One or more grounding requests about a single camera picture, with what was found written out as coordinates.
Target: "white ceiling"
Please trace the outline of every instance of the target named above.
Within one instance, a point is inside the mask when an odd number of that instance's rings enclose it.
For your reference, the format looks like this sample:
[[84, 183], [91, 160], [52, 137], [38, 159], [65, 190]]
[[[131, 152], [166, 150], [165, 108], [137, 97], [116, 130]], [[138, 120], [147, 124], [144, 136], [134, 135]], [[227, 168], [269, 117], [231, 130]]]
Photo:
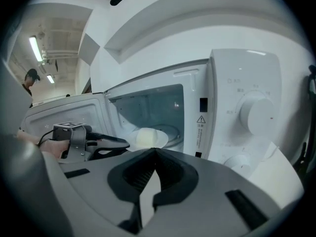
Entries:
[[[78, 58], [56, 59], [54, 57], [56, 57], [56, 52], [59, 52], [58, 57], [78, 56], [85, 24], [86, 21], [54, 17], [24, 20], [9, 59], [9, 66], [19, 81], [22, 83], [26, 72], [34, 68], [41, 78], [39, 83], [49, 83], [46, 75], [52, 75], [56, 83], [74, 82]], [[32, 51], [30, 36], [37, 37], [40, 51], [48, 52], [49, 60], [43, 65], [44, 70], [40, 69], [40, 63]]]

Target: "white microwave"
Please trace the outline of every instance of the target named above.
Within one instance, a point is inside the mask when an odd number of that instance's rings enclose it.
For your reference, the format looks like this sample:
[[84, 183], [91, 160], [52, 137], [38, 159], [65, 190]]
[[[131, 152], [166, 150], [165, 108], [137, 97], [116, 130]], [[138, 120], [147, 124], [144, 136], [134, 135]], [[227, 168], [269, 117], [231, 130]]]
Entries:
[[272, 140], [280, 101], [280, 65], [274, 54], [219, 49], [208, 60], [164, 68], [103, 93], [31, 108], [21, 128], [42, 136], [56, 123], [73, 121], [124, 138], [152, 127], [168, 135], [167, 149], [248, 177]]

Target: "plate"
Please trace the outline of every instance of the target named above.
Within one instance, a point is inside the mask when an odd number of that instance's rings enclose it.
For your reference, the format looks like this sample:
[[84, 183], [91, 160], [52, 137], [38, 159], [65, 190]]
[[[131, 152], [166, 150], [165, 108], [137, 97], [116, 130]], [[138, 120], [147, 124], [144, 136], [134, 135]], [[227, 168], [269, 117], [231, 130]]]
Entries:
[[[132, 133], [130, 133], [124, 137], [124, 140], [126, 140], [130, 145], [129, 148], [127, 148], [126, 150], [134, 152], [137, 150], [147, 148], [147, 147], [141, 147], [139, 145], [136, 145], [137, 134], [138, 134], [138, 130], [133, 131]], [[169, 138], [168, 138], [168, 135], [166, 133], [157, 130], [157, 141], [156, 141], [156, 144], [153, 146], [153, 148], [163, 148], [165, 145], [167, 145], [168, 140], [169, 140]]]

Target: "black cable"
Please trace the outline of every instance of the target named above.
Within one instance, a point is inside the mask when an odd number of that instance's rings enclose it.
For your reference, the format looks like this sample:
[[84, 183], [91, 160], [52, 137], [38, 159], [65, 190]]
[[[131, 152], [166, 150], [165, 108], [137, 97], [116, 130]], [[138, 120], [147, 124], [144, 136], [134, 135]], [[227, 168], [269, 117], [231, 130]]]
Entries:
[[40, 140], [39, 140], [39, 142], [38, 142], [38, 146], [41, 145], [42, 139], [43, 139], [47, 134], [50, 134], [51, 132], [53, 132], [53, 131], [55, 131], [55, 130], [57, 130], [57, 128], [54, 128], [54, 129], [52, 129], [51, 131], [45, 133], [45, 134], [40, 138]]

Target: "knob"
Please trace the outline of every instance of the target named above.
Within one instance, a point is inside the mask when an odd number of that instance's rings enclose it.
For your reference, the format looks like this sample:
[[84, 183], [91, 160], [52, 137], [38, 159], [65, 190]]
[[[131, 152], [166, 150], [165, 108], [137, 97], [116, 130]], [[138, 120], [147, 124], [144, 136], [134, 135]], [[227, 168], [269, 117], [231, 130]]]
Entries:
[[273, 103], [267, 98], [247, 99], [240, 110], [240, 121], [253, 135], [268, 137], [275, 122]]
[[229, 158], [224, 165], [244, 177], [247, 177], [251, 171], [249, 160], [243, 155]]

